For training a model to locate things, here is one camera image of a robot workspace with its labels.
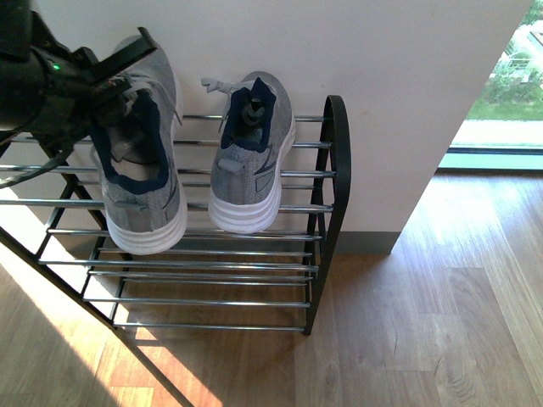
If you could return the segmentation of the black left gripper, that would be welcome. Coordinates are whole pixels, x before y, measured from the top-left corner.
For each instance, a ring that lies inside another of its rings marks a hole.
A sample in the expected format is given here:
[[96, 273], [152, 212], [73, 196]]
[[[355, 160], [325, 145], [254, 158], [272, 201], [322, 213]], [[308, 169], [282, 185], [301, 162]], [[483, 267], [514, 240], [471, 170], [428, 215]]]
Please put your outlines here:
[[148, 31], [138, 30], [134, 40], [99, 61], [90, 48], [71, 52], [48, 28], [35, 28], [31, 56], [42, 82], [31, 91], [37, 106], [25, 131], [52, 140], [83, 138], [91, 112], [131, 87], [121, 73], [157, 49]]

